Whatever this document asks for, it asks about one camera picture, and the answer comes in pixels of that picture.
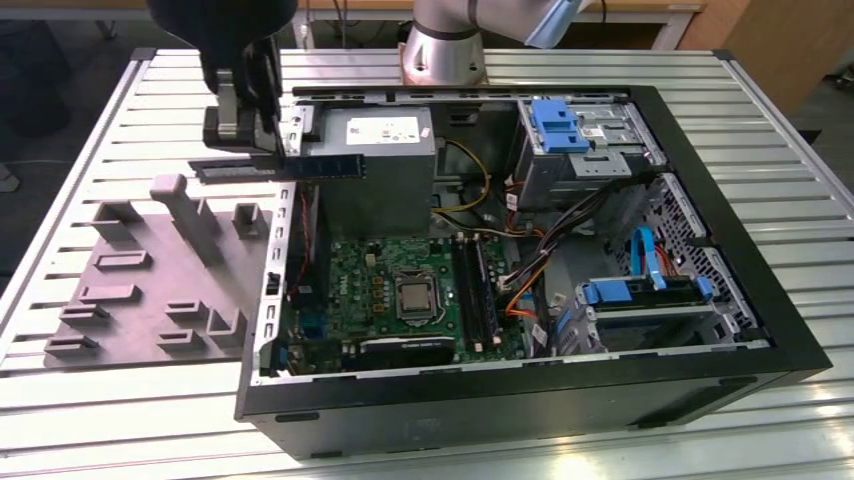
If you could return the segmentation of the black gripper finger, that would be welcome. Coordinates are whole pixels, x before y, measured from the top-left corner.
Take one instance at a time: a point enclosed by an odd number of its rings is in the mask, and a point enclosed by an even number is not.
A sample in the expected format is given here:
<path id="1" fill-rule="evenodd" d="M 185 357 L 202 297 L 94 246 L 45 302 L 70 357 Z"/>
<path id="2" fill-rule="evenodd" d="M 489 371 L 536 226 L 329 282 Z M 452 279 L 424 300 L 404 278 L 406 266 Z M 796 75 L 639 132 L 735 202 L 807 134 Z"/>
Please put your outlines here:
<path id="1" fill-rule="evenodd" d="M 252 157 L 280 157 L 284 89 L 276 39 L 252 42 L 232 68 L 216 69 L 205 63 L 202 74 L 216 97 L 216 105 L 204 113 L 205 146 Z"/>

